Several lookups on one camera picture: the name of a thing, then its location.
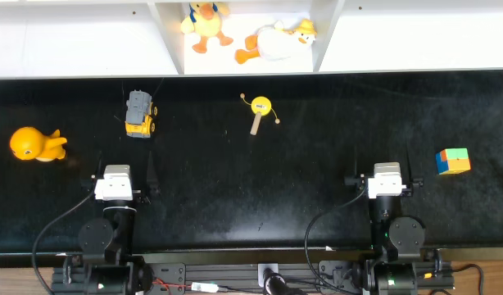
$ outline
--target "yellow and gray toy truck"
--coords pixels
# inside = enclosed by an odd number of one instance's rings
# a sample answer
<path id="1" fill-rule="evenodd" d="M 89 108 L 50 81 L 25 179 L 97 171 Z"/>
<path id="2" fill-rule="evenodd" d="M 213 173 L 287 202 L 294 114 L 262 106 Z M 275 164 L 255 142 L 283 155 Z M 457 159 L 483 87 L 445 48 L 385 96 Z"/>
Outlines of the yellow and gray toy truck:
<path id="1" fill-rule="evenodd" d="M 157 109 L 153 106 L 152 96 L 143 91 L 132 91 L 126 102 L 126 133 L 134 138 L 150 138 L 155 132 Z"/>

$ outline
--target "blue cube face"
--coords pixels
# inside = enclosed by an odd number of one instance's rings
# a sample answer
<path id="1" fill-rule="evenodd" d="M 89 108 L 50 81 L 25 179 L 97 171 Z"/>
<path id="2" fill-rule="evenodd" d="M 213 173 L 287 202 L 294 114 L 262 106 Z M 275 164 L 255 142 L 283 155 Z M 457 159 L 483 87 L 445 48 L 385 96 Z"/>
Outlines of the blue cube face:
<path id="1" fill-rule="evenodd" d="M 437 172 L 439 174 L 448 170 L 448 161 L 441 160 L 441 153 L 440 152 L 435 155 L 435 160 L 437 162 Z"/>

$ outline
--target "plush toy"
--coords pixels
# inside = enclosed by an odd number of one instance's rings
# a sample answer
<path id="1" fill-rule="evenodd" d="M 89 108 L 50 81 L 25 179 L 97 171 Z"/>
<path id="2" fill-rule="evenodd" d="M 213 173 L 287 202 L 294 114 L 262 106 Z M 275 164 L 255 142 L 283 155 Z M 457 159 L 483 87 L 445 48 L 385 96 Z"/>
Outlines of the plush toy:
<path id="1" fill-rule="evenodd" d="M 211 37 L 217 37 L 221 46 L 228 46 L 233 42 L 230 37 L 224 36 L 222 31 L 222 20 L 219 12 L 223 16 L 229 14 L 229 8 L 221 2 L 190 2 L 190 13 L 183 20 L 180 29 L 185 34 L 195 33 L 201 36 L 201 42 L 193 45 L 193 50 L 199 53 L 206 53 L 206 44 Z"/>
<path id="2" fill-rule="evenodd" d="M 247 37 L 247 50 L 237 50 L 235 60 L 243 64 L 255 57 L 269 61 L 293 57 L 310 48 L 316 35 L 314 24 L 310 20 L 304 19 L 294 30 L 284 29 L 283 22 L 278 21 L 274 26 L 265 26 L 257 34 Z"/>
<path id="3" fill-rule="evenodd" d="M 13 155 L 21 160 L 53 161 L 66 157 L 62 144 L 67 142 L 60 130 L 45 136 L 33 127 L 23 127 L 11 136 L 9 146 Z"/>

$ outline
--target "rubik's cube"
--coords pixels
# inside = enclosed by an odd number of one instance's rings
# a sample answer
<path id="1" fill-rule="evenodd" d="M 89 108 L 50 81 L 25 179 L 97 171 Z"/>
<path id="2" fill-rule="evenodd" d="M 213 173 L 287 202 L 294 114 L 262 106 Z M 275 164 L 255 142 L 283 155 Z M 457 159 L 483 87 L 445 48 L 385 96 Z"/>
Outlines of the rubik's cube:
<path id="1" fill-rule="evenodd" d="M 466 148 L 447 148 L 439 152 L 435 158 L 440 175 L 459 174 L 470 170 L 470 159 Z"/>

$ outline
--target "duck's orange beak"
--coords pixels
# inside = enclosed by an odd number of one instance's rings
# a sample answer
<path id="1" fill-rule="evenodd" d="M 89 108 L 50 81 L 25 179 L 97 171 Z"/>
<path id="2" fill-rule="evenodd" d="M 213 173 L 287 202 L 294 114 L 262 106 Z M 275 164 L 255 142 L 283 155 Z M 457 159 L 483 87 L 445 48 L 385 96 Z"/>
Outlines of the duck's orange beak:
<path id="1" fill-rule="evenodd" d="M 211 20 L 213 18 L 213 15 L 215 14 L 215 11 L 213 11 L 213 5 L 210 3 L 206 3 L 201 6 L 201 16 L 206 19 L 206 20 Z"/>

